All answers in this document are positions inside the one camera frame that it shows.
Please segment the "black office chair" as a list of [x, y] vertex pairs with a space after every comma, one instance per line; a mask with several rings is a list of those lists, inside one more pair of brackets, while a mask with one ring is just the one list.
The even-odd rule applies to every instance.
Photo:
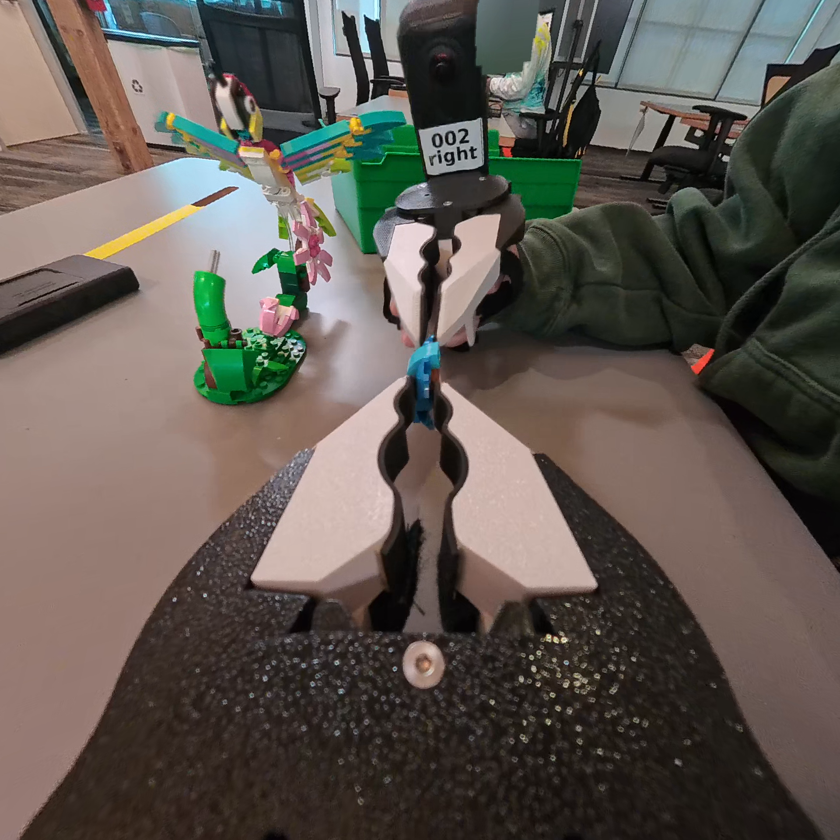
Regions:
[[317, 83], [305, 2], [196, 6], [215, 75], [235, 75], [250, 90], [271, 140], [335, 123], [340, 89]]
[[390, 91], [406, 92], [406, 84], [402, 77], [393, 75], [389, 71], [382, 38], [381, 23], [378, 19], [363, 16], [364, 31], [368, 39], [373, 79], [371, 81], [371, 97], [386, 96]]
[[364, 52], [362, 50], [355, 16], [342, 12], [341, 17], [342, 31], [350, 53], [356, 82], [355, 104], [360, 106], [371, 99], [371, 79], [364, 60]]
[[648, 162], [663, 169], [665, 179], [658, 187], [660, 195], [686, 187], [720, 190], [723, 188], [728, 168], [728, 158], [736, 137], [733, 129], [745, 127], [749, 118], [740, 112], [734, 112], [715, 105], [698, 104], [692, 107], [691, 117], [707, 118], [702, 131], [696, 125], [690, 125], [686, 141], [693, 145], [661, 145], [649, 156]]

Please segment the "wooden desk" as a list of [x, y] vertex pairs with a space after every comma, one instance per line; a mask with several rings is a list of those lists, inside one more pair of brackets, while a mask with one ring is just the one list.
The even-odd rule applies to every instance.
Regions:
[[671, 125], [678, 120], [680, 123], [698, 130], [708, 128], [711, 120], [711, 115], [709, 113], [697, 110], [696, 108], [693, 108], [692, 110], [684, 110], [675, 103], [642, 100], [639, 103], [639, 121], [636, 126], [636, 131], [638, 133], [644, 130], [646, 115], [648, 112], [665, 115], [671, 120]]

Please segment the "small blue lego assembly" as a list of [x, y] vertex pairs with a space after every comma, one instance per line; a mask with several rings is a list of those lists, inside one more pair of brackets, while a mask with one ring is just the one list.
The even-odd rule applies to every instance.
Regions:
[[434, 382], [440, 368], [440, 345], [435, 336], [427, 338], [412, 353], [406, 375], [413, 381], [415, 424], [435, 429], [434, 424]]

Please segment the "person's green hoodie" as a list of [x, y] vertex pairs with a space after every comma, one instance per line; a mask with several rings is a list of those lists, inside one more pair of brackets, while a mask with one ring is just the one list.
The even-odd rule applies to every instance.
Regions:
[[674, 195], [654, 218], [714, 312], [689, 343], [700, 385], [786, 485], [838, 509], [839, 69], [780, 94], [731, 153], [724, 197]]

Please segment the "green plastic bin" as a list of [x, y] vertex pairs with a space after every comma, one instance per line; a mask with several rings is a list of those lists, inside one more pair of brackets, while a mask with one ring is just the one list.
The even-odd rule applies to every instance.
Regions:
[[[569, 213], [581, 174], [581, 160], [507, 157], [499, 133], [489, 129], [490, 173], [506, 177], [519, 194], [528, 220]], [[333, 203], [362, 253], [376, 252], [373, 229], [407, 187], [425, 181], [413, 126], [393, 131], [393, 142], [377, 160], [352, 161], [332, 178]]]

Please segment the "yellow tape strip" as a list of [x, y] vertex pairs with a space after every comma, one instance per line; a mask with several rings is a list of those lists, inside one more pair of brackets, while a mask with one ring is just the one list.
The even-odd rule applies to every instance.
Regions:
[[159, 234], [167, 228], [185, 220], [205, 207], [221, 200], [222, 198], [237, 191], [236, 186], [226, 186], [208, 196], [205, 196], [194, 203], [184, 205], [164, 216], [158, 217], [153, 221], [137, 227], [126, 234], [103, 244], [85, 253], [86, 257], [100, 260], [109, 260], [111, 257], [123, 252], [124, 250], [139, 244], [147, 238]]

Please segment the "person's right forearm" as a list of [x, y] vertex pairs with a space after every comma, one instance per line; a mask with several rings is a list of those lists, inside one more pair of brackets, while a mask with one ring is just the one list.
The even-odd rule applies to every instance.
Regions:
[[540, 340], [578, 333], [630, 349], [712, 346], [757, 279], [722, 210], [690, 188], [657, 216], [607, 203], [534, 219], [518, 244], [519, 291], [493, 321]]

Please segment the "colourful lego bird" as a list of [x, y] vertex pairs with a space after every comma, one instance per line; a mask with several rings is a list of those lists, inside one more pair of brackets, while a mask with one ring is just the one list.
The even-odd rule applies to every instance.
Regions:
[[324, 247], [335, 236], [320, 207], [300, 188], [310, 182], [349, 172], [352, 161], [370, 161], [393, 142], [393, 131], [406, 124], [399, 111], [374, 111], [338, 122], [280, 145], [264, 137], [263, 115], [254, 95], [235, 75], [211, 78], [209, 86], [217, 129], [163, 111], [154, 124], [189, 154], [214, 159], [221, 169], [259, 184], [278, 215], [281, 238], [293, 245], [296, 266], [304, 266], [308, 284], [329, 280], [332, 257]]

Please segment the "person's right hand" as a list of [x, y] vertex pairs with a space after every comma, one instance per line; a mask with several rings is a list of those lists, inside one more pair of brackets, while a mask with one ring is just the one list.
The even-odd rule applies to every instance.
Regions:
[[[476, 314], [474, 316], [474, 326], [476, 330], [478, 330], [484, 322], [488, 321], [491, 316], [508, 306], [511, 300], [516, 297], [514, 286], [512, 278], [505, 275], [499, 276], [496, 283], [489, 289], [489, 293], [484, 297], [483, 301], [479, 304], [476, 310]], [[413, 341], [406, 329], [403, 327], [402, 317], [399, 314], [394, 299], [389, 297], [388, 294], [385, 295], [385, 298], [387, 302], [385, 315], [386, 320], [395, 324], [395, 326], [399, 328], [402, 343], [407, 348], [414, 350], [418, 347], [418, 344]], [[469, 351], [472, 345], [466, 337], [466, 331], [461, 329], [450, 341], [445, 344], [445, 347], [454, 352], [465, 353]]]

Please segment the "white recycling bin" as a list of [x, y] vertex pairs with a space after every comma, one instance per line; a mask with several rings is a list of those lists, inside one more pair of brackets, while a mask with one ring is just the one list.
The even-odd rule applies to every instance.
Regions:
[[163, 112], [173, 112], [208, 130], [217, 129], [197, 39], [109, 29], [104, 34], [148, 145], [176, 146], [170, 134], [155, 129]]

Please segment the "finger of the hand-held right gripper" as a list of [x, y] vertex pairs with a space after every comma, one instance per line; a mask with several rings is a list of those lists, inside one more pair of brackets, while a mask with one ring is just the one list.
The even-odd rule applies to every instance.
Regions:
[[414, 348], [429, 336], [438, 262], [438, 240], [430, 224], [398, 224], [384, 261], [397, 314]]
[[449, 272], [437, 293], [435, 337], [451, 344], [460, 333], [471, 346], [476, 340], [478, 307], [500, 276], [497, 246], [500, 217], [472, 217], [455, 227], [458, 250], [448, 262]]

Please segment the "green lego plant base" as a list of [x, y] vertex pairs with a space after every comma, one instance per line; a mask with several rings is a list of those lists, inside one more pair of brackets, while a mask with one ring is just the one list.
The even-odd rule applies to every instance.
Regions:
[[308, 308], [307, 270], [291, 251], [274, 248], [261, 256], [252, 272], [276, 267], [280, 292], [260, 299], [255, 327], [239, 329], [227, 315], [226, 281], [217, 272], [218, 261], [215, 250], [209, 269], [193, 277], [196, 335], [203, 346], [193, 385], [212, 403], [257, 403], [281, 391], [306, 356], [306, 342], [295, 325]]

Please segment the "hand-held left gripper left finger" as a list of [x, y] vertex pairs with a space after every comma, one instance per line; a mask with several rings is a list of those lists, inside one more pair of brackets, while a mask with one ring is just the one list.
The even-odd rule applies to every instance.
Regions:
[[404, 628], [417, 558], [395, 479], [414, 413], [413, 380], [397, 380], [316, 444], [251, 575], [256, 589], [335, 600], [358, 623]]

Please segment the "black flat case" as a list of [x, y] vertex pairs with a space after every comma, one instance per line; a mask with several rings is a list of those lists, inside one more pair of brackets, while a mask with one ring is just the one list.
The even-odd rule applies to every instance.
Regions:
[[1, 282], [1, 353], [140, 289], [133, 270], [72, 255]]

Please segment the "wooden post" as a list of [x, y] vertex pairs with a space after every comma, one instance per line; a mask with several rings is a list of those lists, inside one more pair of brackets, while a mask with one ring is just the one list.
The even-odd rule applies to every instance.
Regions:
[[154, 166], [102, 28], [83, 1], [48, 1], [108, 147], [126, 174]]

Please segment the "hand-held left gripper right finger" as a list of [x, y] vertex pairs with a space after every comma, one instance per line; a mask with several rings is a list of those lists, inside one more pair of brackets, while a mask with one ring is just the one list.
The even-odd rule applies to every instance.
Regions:
[[448, 384], [436, 390], [434, 423], [453, 486], [437, 565], [443, 629], [486, 630], [509, 602], [595, 592], [535, 454]]

